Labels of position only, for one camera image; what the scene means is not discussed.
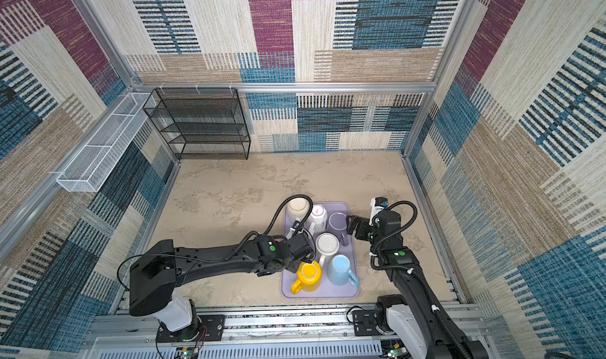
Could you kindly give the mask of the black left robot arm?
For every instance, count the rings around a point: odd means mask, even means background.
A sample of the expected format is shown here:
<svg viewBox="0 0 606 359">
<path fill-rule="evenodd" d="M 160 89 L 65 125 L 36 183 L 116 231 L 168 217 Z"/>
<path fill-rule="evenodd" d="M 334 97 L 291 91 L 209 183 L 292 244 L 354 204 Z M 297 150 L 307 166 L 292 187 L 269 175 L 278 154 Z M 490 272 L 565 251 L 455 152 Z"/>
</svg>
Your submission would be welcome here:
<svg viewBox="0 0 606 359">
<path fill-rule="evenodd" d="M 129 315 L 156 318 L 161 343 L 192 342 L 210 328 L 197 315 L 195 303 L 178 293 L 180 286 L 232 273 L 295 273 L 314 257 L 312 239 L 304 234 L 286 238 L 251 231 L 237 245 L 198 249 L 176 247 L 165 239 L 129 267 Z"/>
</svg>

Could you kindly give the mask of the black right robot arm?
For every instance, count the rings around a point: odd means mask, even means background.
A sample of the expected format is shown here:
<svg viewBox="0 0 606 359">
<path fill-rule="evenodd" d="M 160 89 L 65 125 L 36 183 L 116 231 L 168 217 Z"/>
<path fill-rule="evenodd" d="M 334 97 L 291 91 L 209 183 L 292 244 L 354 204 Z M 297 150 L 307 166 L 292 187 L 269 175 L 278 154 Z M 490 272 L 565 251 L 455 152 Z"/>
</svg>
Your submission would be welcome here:
<svg viewBox="0 0 606 359">
<path fill-rule="evenodd" d="M 398 294 L 382 296 L 375 304 L 377 328 L 398 336 L 412 358 L 487 358 L 481 342 L 468 338 L 450 318 L 429 286 L 418 258 L 403 245 L 402 233 L 418 218 L 416 206 L 408 201 L 413 215 L 402 222 L 392 208 L 366 219 L 346 218 L 347 234 L 370 244 L 370 266 L 385 272 Z"/>
</svg>

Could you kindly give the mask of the white speckled mug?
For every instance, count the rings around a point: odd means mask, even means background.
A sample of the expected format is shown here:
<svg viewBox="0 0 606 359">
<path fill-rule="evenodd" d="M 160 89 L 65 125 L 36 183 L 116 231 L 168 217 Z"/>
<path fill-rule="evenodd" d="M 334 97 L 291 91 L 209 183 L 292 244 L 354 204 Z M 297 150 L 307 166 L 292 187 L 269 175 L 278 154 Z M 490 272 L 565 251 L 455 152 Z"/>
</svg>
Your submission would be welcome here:
<svg viewBox="0 0 606 359">
<path fill-rule="evenodd" d="M 309 202 L 303 197 L 297 197 L 287 203 L 287 220 L 303 222 L 309 211 Z"/>
</svg>

